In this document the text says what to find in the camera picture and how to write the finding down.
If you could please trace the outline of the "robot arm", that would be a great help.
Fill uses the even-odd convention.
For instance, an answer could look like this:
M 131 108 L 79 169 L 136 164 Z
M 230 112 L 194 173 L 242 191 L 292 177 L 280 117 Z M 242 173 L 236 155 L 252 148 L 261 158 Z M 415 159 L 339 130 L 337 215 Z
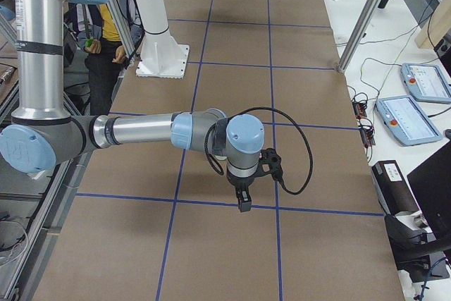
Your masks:
M 250 111 L 227 117 L 218 109 L 138 117 L 72 116 L 63 106 L 63 5 L 110 0 L 16 0 L 19 105 L 1 132 L 1 155 L 16 170 L 36 173 L 113 145 L 169 141 L 227 159 L 226 176 L 240 211 L 262 175 L 264 127 Z

